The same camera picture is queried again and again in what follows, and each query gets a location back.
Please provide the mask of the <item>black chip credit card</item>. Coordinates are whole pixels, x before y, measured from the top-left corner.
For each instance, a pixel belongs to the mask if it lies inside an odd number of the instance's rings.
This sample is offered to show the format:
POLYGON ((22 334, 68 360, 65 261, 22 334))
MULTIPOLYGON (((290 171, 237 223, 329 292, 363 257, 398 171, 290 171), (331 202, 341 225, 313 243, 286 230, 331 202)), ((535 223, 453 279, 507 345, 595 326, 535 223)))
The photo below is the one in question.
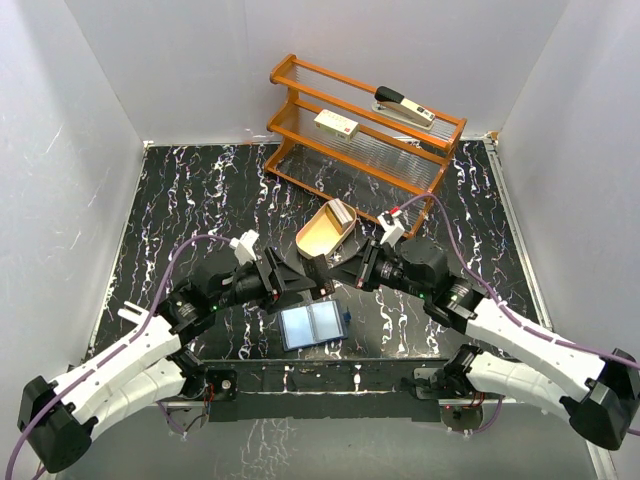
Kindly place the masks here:
POLYGON ((335 292, 333 280, 329 277, 329 265, 324 254, 312 258, 303 258, 305 276, 314 282, 310 289, 313 300, 325 298, 335 292))

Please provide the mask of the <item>stack of credit cards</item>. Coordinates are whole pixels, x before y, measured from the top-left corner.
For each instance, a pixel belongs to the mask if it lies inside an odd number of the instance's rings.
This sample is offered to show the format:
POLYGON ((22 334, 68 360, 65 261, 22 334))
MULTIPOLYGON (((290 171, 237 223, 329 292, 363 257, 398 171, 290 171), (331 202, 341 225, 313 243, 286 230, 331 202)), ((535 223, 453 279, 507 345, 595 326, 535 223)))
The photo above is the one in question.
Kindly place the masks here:
POLYGON ((328 202, 329 210, 331 211, 336 224, 341 229, 346 229, 354 220, 354 214, 350 208, 345 205, 340 199, 332 199, 328 202))

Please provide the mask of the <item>blue card holder wallet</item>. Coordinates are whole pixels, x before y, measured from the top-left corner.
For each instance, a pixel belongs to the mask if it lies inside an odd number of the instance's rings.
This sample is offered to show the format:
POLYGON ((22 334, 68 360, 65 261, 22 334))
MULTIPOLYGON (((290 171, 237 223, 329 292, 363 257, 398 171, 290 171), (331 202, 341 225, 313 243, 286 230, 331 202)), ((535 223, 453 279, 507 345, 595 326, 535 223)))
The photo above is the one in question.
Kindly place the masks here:
POLYGON ((285 352, 317 346, 348 337, 350 311, 338 300, 289 308, 277 314, 285 352))

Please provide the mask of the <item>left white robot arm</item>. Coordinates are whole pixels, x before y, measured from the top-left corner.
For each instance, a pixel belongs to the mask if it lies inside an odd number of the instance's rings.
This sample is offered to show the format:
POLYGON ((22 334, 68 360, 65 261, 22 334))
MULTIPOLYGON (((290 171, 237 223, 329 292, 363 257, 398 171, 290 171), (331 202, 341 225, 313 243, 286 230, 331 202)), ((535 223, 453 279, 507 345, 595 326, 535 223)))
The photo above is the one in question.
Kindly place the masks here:
POLYGON ((112 346, 53 380, 27 383, 20 444, 33 449, 46 471, 65 470, 111 425, 160 400, 204 392, 206 369, 188 346, 218 312, 254 302, 273 313, 316 285, 271 247, 233 269, 196 270, 141 311, 141 323, 112 346))

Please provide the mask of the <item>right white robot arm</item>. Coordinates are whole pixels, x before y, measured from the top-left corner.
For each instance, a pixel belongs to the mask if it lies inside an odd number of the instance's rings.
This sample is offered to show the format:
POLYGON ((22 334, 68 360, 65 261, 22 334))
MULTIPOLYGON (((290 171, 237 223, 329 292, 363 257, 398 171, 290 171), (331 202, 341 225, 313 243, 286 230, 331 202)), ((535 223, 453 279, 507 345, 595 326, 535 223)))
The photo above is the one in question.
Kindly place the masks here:
POLYGON ((363 291, 380 286, 423 301, 438 324, 510 355, 464 345, 442 370, 453 394, 511 397, 567 421, 585 440, 619 449, 639 410, 639 364, 621 349, 602 352, 570 342, 513 312, 489 288, 451 272, 446 254, 425 238, 393 249, 370 239, 330 268, 331 278, 363 291))

